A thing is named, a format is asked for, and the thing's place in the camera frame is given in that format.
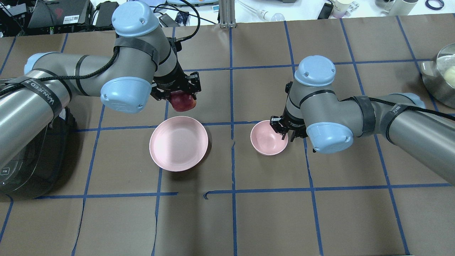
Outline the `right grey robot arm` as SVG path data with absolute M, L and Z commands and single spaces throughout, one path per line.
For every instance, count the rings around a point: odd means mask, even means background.
M 355 138 L 380 134 L 450 184 L 455 182 L 454 117 L 427 109 L 416 94 L 389 94 L 339 100 L 332 82 L 334 63 L 305 57 L 286 85 L 286 105 L 270 126 L 285 137 L 309 138 L 314 152 L 346 150 Z

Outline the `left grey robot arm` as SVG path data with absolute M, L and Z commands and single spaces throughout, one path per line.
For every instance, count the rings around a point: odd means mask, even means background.
M 148 4 L 120 5 L 112 25 L 118 37 L 111 58 L 38 53 L 27 60 L 24 75 L 5 83 L 1 167 L 57 118 L 73 96 L 99 97 L 105 106 L 126 113 L 141 112 L 149 97 L 169 100 L 172 92 L 196 99 L 201 91 L 199 74 L 184 73 L 177 58 L 179 40 L 165 36 Z

